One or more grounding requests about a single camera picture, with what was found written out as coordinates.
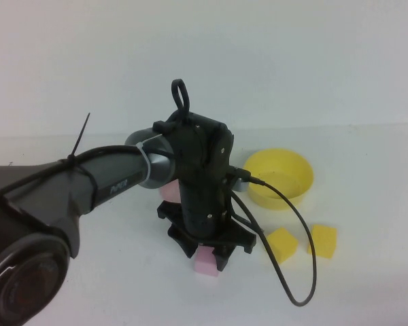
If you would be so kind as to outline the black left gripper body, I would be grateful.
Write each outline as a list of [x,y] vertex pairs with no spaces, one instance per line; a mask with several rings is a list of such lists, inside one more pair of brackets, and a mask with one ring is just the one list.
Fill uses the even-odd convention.
[[228,189],[209,179],[175,180],[162,186],[163,199],[157,208],[161,219],[168,219],[168,235],[181,247],[195,242],[210,247],[243,247],[250,254],[256,236],[232,220]]

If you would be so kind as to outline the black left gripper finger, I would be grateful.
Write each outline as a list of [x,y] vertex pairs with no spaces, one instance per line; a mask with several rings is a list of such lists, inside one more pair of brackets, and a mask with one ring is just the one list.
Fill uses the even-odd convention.
[[214,248],[216,267],[219,272],[222,272],[225,269],[230,256],[231,252],[227,246],[217,246]]
[[195,254],[198,244],[195,242],[183,242],[181,244],[181,248],[186,254],[187,258],[191,258]]

